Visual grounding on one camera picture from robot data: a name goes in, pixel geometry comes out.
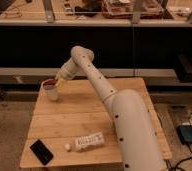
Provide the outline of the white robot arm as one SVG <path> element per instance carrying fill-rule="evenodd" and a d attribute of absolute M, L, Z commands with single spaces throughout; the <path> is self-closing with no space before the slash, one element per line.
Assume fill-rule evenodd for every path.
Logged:
<path fill-rule="evenodd" d="M 166 171 L 167 166 L 143 97 L 133 89 L 117 90 L 93 65 L 94 53 L 74 46 L 58 71 L 58 81 L 82 70 L 113 120 L 124 171 Z"/>

